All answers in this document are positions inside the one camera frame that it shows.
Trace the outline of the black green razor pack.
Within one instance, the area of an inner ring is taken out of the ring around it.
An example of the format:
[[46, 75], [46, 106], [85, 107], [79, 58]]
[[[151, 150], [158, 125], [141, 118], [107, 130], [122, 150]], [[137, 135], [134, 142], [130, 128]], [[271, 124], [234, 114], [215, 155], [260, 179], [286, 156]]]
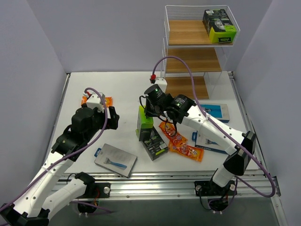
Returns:
[[149, 140], [153, 128], [153, 118], [148, 117], [144, 113], [144, 108], [139, 106], [137, 129], [135, 130], [138, 141]]

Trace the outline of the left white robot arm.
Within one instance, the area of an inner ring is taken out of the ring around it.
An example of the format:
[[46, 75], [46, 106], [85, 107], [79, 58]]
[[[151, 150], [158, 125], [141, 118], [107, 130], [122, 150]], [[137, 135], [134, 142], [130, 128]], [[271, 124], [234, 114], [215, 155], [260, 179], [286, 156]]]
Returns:
[[63, 188], [51, 194], [61, 175], [106, 129], [118, 128], [119, 115], [110, 106], [104, 111], [83, 105], [77, 109], [52, 147], [32, 182], [14, 200], [2, 205], [1, 216], [11, 226], [46, 226], [64, 206], [78, 197], [96, 196], [95, 179], [77, 173]]

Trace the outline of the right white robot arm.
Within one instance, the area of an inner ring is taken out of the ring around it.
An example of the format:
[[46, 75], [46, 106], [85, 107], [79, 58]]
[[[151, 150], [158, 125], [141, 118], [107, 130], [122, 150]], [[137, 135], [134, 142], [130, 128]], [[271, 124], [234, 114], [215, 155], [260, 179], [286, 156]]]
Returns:
[[144, 95], [150, 109], [148, 113], [164, 115], [169, 121], [197, 130], [228, 154], [209, 182], [212, 193], [220, 194], [234, 176], [244, 175], [251, 158], [243, 148], [251, 155], [254, 154], [256, 135], [253, 132], [243, 133], [209, 114], [203, 115], [195, 101], [181, 94], [176, 97], [165, 94], [157, 84], [149, 87]]

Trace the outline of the small black green razor box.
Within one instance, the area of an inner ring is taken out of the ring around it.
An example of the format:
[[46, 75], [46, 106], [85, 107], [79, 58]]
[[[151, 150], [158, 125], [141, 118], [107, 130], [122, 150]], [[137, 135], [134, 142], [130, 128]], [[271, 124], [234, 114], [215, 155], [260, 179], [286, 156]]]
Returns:
[[150, 138], [142, 141], [142, 145], [152, 161], [168, 153], [168, 146], [154, 127], [151, 130]]

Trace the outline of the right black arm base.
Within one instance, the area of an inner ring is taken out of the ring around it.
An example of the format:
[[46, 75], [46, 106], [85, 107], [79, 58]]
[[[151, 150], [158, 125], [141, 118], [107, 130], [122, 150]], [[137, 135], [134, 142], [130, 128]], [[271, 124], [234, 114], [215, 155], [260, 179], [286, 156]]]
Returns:
[[195, 195], [196, 196], [217, 196], [219, 189], [213, 181], [195, 181]]

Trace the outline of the tall green black razor box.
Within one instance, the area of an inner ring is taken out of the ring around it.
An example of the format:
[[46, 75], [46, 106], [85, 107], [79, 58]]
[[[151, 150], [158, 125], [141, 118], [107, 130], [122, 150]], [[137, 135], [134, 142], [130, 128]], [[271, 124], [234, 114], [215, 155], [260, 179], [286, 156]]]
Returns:
[[203, 24], [209, 40], [214, 44], [232, 43], [237, 30], [224, 9], [207, 9], [204, 11]]

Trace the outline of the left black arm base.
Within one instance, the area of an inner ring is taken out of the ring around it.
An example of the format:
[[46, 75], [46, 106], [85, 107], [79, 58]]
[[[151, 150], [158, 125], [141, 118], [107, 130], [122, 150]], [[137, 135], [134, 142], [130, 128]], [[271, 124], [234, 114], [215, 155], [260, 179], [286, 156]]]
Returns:
[[111, 192], [111, 184], [108, 182], [95, 183], [94, 198], [109, 198]]

